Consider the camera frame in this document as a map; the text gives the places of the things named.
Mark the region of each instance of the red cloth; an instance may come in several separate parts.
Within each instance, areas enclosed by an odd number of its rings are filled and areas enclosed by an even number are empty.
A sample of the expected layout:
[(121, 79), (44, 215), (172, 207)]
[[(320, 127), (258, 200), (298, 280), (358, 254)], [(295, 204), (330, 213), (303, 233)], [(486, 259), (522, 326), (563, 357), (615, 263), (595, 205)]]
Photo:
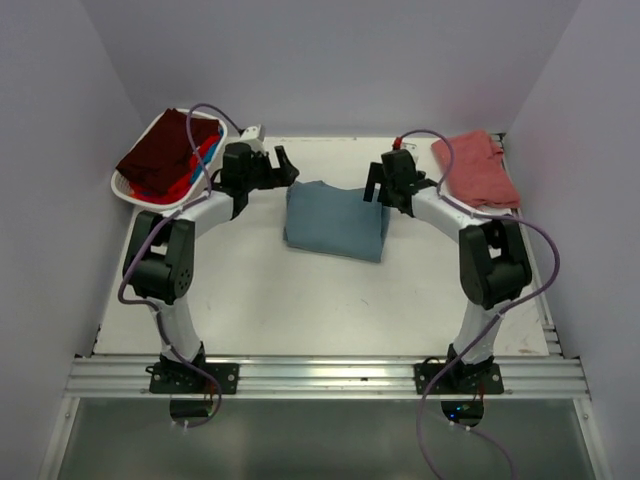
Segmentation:
[[(502, 168), (502, 148), (483, 130), (450, 138), (456, 154), (453, 170), (447, 177), (451, 195), (472, 207), (488, 205), (517, 208), (520, 194)], [(449, 165), (449, 149), (442, 140), (431, 149), (442, 171)]]
[[(209, 149), (220, 140), (220, 134), (211, 135), (209, 138), (205, 140), (205, 142), (198, 147), (198, 153), (201, 157), (204, 157)], [(129, 186), (133, 190), (131, 196), (133, 198), (137, 198), (138, 200), (144, 200), (145, 202), (155, 203), (157, 205), (168, 205), (170, 203), (177, 202), (182, 199), (189, 189), (191, 188), (191, 176), (198, 165), (198, 157), (195, 154), (191, 155), (189, 159), (189, 170), (186, 175), (181, 177), (176, 183), (171, 185), (167, 190), (165, 195), (153, 195), (149, 194), (146, 189), (142, 185), (138, 185), (134, 182), (129, 182)]]
[[(157, 196), (189, 171), (191, 146), (186, 133), (184, 113), (167, 109), (155, 125), (140, 139), (116, 169), (129, 183), (134, 183)], [(217, 120), (196, 118), (191, 121), (191, 133), (196, 145), (217, 135)]]

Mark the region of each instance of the black mounting plate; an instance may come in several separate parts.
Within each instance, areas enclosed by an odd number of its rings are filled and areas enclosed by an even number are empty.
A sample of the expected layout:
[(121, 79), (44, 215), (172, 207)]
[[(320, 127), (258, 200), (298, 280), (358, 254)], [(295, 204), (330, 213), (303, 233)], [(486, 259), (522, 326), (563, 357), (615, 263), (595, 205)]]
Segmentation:
[[(446, 363), (439, 362), (416, 363), (413, 366), (416, 393), (422, 395), (431, 379), (446, 365)], [(465, 377), (456, 382), (455, 385), (448, 375), (444, 375), (435, 384), (430, 393), (433, 395), (475, 395), (478, 393), (480, 385), (483, 385), (485, 395), (500, 395), (504, 393), (504, 384), (502, 383), (502, 375), (498, 364), (494, 363), (482, 372)]]
[[(223, 395), (234, 395), (238, 389), (238, 378), (240, 377), (240, 365), (237, 363), (204, 363), (199, 366), (202, 370), (207, 372), (213, 378), (215, 378), (222, 388)], [(189, 393), (204, 393), (202, 389), (196, 389), (191, 385), (182, 383), (176, 384), (176, 382), (167, 382), (162, 380), (156, 380), (154, 375), (151, 376), (151, 383), (149, 384), (149, 393), (153, 394), (189, 394)]]

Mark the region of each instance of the stack of folded clothes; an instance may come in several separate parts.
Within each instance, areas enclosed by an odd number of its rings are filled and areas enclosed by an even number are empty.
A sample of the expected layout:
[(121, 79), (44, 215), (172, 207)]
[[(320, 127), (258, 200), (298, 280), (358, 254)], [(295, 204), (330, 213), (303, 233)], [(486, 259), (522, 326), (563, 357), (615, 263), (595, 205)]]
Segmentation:
[[(116, 169), (129, 181), (132, 197), (161, 205), (174, 203), (198, 179), (201, 168), (189, 145), (186, 117), (175, 109), (167, 109), (118, 163)], [(198, 153), (208, 164), (222, 137), (220, 122), (194, 117), (191, 133)]]

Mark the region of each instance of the gray wall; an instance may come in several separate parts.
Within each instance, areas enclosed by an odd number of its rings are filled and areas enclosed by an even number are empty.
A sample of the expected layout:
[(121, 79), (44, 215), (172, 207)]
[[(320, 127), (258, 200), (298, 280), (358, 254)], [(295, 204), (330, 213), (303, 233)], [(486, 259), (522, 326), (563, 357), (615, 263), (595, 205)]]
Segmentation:
[(83, 0), (143, 119), (218, 103), (271, 133), (513, 121), (579, 0)]
[(73, 355), (91, 347), (142, 124), (75, 0), (0, 13), (0, 477), (36, 478)]
[(639, 23), (636, 0), (583, 0), (507, 135), (525, 213), (560, 247), (551, 311), (620, 479), (640, 478)]

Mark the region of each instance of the cable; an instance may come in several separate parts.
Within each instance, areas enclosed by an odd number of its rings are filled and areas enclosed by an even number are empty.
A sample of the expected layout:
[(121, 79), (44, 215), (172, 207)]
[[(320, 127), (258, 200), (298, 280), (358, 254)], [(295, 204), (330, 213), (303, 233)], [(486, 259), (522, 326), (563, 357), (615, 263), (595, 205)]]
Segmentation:
[(240, 135), (242, 135), (243, 130), (240, 127), (238, 127), (238, 124), (233, 120), (231, 120), (229, 115), (227, 115), (223, 110), (216, 107), (215, 105), (211, 105), (210, 103), (197, 103), (193, 107), (191, 107), (189, 109), (189, 113), (187, 113), (186, 128), (187, 128), (187, 138), (189, 139), (189, 145), (191, 145), (191, 150), (193, 151), (194, 155), (198, 159), (198, 164), (200, 165), (200, 168), (202, 168), (203, 175), (205, 176), (204, 178), (207, 182), (207, 192), (209, 192), (209, 195), (211, 195), (211, 193), (213, 192), (213, 182), (209, 178), (209, 175), (207, 175), (207, 168), (205, 167), (204, 160), (202, 160), (202, 156), (198, 151), (198, 147), (196, 146), (196, 142), (193, 140), (193, 134), (191, 132), (191, 118), (193, 118), (194, 112), (202, 107), (209, 108), (219, 113), (220, 115), (222, 115), (225, 118), (225, 120), (227, 120), (227, 122), (229, 122), (231, 126), (235, 128)]
[[(554, 260), (553, 271), (551, 272), (551, 275), (549, 276), (549, 279), (541, 287), (539, 287), (537, 290), (534, 290), (530, 294), (525, 295), (524, 297), (521, 297), (521, 298), (511, 302), (510, 304), (506, 305), (505, 307), (502, 307), (500, 310), (498, 310), (498, 312), (495, 314), (495, 316), (491, 319), (491, 321), (487, 324), (487, 326), (484, 329), (482, 329), (482, 331), (478, 334), (478, 336), (475, 339), (473, 339), (471, 341), (471, 343), (469, 343), (469, 345), (467, 345), (466, 348), (464, 348), (461, 352), (459, 352), (458, 355), (450, 363), (448, 363), (442, 370), (440, 370), (429, 381), (429, 383), (425, 387), (424, 392), (422, 393), (422, 397), (420, 398), (420, 402), (418, 403), (418, 413), (417, 413), (417, 419), (416, 419), (416, 434), (417, 434), (417, 437), (418, 437), (418, 446), (420, 447), (420, 452), (422, 453), (422, 456), (424, 457), (425, 461), (429, 465), (429, 468), (431, 469), (431, 471), (434, 473), (434, 475), (437, 478), (443, 480), (444, 476), (442, 475), (442, 473), (440, 473), (440, 471), (436, 467), (433, 459), (429, 455), (429, 452), (427, 450), (426, 445), (424, 444), (424, 435), (423, 435), (423, 432), (422, 432), (422, 416), (424, 414), (424, 407), (425, 407), (425, 404), (426, 404), (427, 396), (429, 395), (429, 393), (431, 392), (431, 390), (433, 389), (435, 384), (444, 375), (446, 375), (447, 372), (449, 372), (458, 362), (460, 362), (462, 360), (462, 358), (467, 353), (469, 353), (469, 351), (473, 347), (475, 347), (484, 338), (484, 336), (487, 335), (487, 333), (489, 333), (491, 331), (491, 329), (500, 321), (501, 318), (504, 317), (504, 315), (509, 310), (517, 307), (518, 305), (523, 304), (524, 302), (526, 302), (528, 300), (531, 300), (534, 297), (537, 297), (541, 293), (545, 292), (553, 284), (553, 282), (556, 280), (556, 278), (558, 276), (558, 272), (560, 271), (560, 252), (558, 251), (557, 245), (555, 244), (553, 239), (549, 236), (549, 234), (547, 232), (545, 232), (542, 228), (538, 227), (537, 225), (534, 225), (531, 222), (528, 222), (528, 221), (526, 221), (526, 220), (524, 220), (522, 218), (514, 217), (514, 216), (511, 216), (511, 215), (489, 215), (489, 214), (484, 214), (484, 213), (479, 214), (479, 213), (475, 213), (475, 212), (472, 213), (470, 210), (467, 210), (462, 205), (459, 205), (458, 203), (454, 202), (453, 200), (451, 200), (446, 195), (443, 195), (441, 193), (442, 185), (444, 184), (445, 180), (447, 179), (447, 177), (451, 173), (451, 170), (453, 169), (453, 164), (455, 162), (455, 152), (454, 152), (454, 149), (453, 149), (453, 145), (451, 145), (451, 142), (449, 142), (449, 140), (446, 137), (444, 137), (442, 134), (440, 134), (438, 132), (435, 132), (433, 130), (427, 130), (427, 129), (417, 129), (417, 130), (411, 130), (411, 131), (405, 133), (404, 135), (401, 135), (401, 136), (397, 137), (393, 142), (393, 148), (394, 149), (400, 148), (400, 145), (402, 144), (402, 140), (405, 137), (407, 137), (408, 135), (413, 135), (415, 133), (426, 133), (428, 135), (433, 135), (435, 137), (438, 137), (444, 142), (444, 144), (447, 146), (447, 148), (449, 150), (449, 156), (450, 156), (449, 165), (445, 169), (444, 173), (442, 174), (442, 177), (440, 178), (440, 181), (438, 182), (438, 184), (436, 186), (436, 191), (438, 193), (438, 197), (439, 198), (441, 198), (445, 203), (447, 203), (451, 207), (455, 208), (459, 212), (464, 213), (465, 215), (473, 216), (475, 218), (486, 219), (486, 220), (502, 220), (502, 221), (517, 222), (517, 223), (520, 223), (522, 225), (525, 225), (525, 226), (531, 228), (532, 230), (535, 230), (549, 244), (549, 247), (551, 248), (551, 252), (553, 254), (553, 260)], [(484, 438), (488, 442), (492, 443), (496, 448), (498, 448), (498, 450), (500, 450), (500, 452), (502, 452), (502, 454), (506, 458), (507, 462), (509, 463), (509, 470), (511, 471), (511, 479), (512, 480), (517, 479), (518, 478), (518, 472), (517, 472), (516, 466), (515, 466), (515, 464), (513, 462), (513, 459), (511, 458), (511, 455), (509, 455), (509, 452), (507, 452), (506, 448), (504, 448), (497, 440), (495, 440), (494, 438), (492, 438), (491, 436), (489, 436), (486, 433), (483, 433), (483, 432), (480, 432), (480, 431), (477, 431), (477, 430), (474, 430), (474, 429), (471, 429), (471, 432), (474, 433), (475, 435), (481, 437), (481, 438)]]
[(196, 109), (200, 108), (200, 107), (209, 107), (209, 108), (219, 112), (222, 116), (224, 116), (229, 121), (229, 123), (231, 125), (233, 125), (233, 127), (236, 130), (240, 131), (238, 129), (238, 126), (227, 116), (227, 114), (225, 114), (222, 110), (220, 110), (219, 108), (217, 108), (217, 107), (215, 107), (213, 105), (210, 105), (208, 103), (199, 103), (199, 104), (194, 105), (193, 107), (191, 107), (191, 109), (189, 110), (189, 113), (187, 114), (187, 121), (186, 121), (187, 137), (189, 138), (189, 143), (191, 145), (191, 149), (193, 150), (193, 153), (196, 155), (196, 157), (198, 159), (198, 164), (200, 165), (200, 168), (202, 169), (203, 175), (205, 176), (205, 178), (207, 180), (207, 195), (206, 196), (200, 196), (200, 197), (196, 198), (195, 200), (192, 200), (191, 202), (187, 203), (186, 205), (182, 206), (181, 208), (176, 209), (176, 211), (173, 212), (168, 217), (164, 217), (162, 220), (160, 220), (160, 222), (158, 222), (158, 224), (151, 230), (151, 232), (149, 233), (149, 235), (147, 236), (147, 238), (143, 242), (142, 246), (140, 247), (138, 252), (133, 257), (133, 260), (131, 261), (131, 264), (129, 265), (129, 268), (127, 268), (127, 271), (122, 276), (122, 282), (120, 282), (120, 286), (118, 287), (118, 300), (120, 301), (120, 303), (122, 303), (124, 305), (146, 305), (147, 307), (149, 307), (153, 311), (153, 314), (155, 316), (155, 321), (156, 321), (156, 324), (158, 326), (158, 333), (160, 334), (160, 338), (162, 339), (164, 344), (168, 346), (169, 351), (185, 367), (187, 367), (189, 370), (194, 371), (198, 375), (204, 377), (208, 382), (210, 382), (212, 385), (215, 386), (216, 394), (218, 396), (218, 401), (216, 402), (216, 405), (213, 408), (212, 413), (209, 416), (207, 416), (206, 418), (204, 418), (202, 420), (199, 420), (199, 421), (196, 421), (196, 422), (189, 422), (188, 420), (185, 420), (185, 422), (182, 424), (182, 426), (186, 427), (186, 428), (194, 428), (194, 427), (199, 427), (201, 425), (204, 425), (205, 423), (209, 422), (218, 413), (218, 410), (220, 410), (220, 406), (222, 405), (222, 387), (220, 386), (220, 383), (215, 379), (215, 377), (213, 377), (208, 372), (202, 370), (201, 368), (198, 368), (195, 365), (192, 365), (171, 344), (171, 341), (167, 337), (166, 331), (164, 329), (164, 324), (163, 324), (163, 319), (162, 319), (162, 312), (160, 311), (160, 308), (158, 307), (158, 305), (156, 305), (154, 302), (152, 302), (150, 300), (145, 300), (145, 299), (130, 300), (128, 298), (125, 298), (124, 291), (125, 291), (127, 285), (129, 284), (129, 281), (131, 280), (131, 277), (133, 276), (133, 272), (135, 271), (136, 267), (138, 266), (138, 264), (142, 260), (142, 257), (144, 256), (144, 254), (151, 247), (151, 244), (153, 243), (153, 240), (156, 238), (156, 236), (158, 235), (160, 230), (162, 230), (162, 228), (165, 225), (167, 225), (170, 221), (175, 220), (178, 217), (178, 215), (180, 215), (182, 212), (188, 210), (191, 207), (199, 205), (200, 203), (202, 203), (205, 200), (207, 200), (213, 194), (213, 181), (214, 181), (216, 175), (220, 172), (220, 170), (219, 169), (216, 170), (214, 172), (214, 174), (211, 177), (209, 177), (209, 175), (207, 173), (207, 167), (206, 167), (206, 165), (204, 163), (204, 160), (200, 156), (200, 152), (198, 152), (198, 148), (197, 148), (197, 146), (196, 146), (196, 144), (195, 144), (195, 142), (193, 140), (193, 135), (191, 134), (191, 117), (193, 115), (193, 112)]

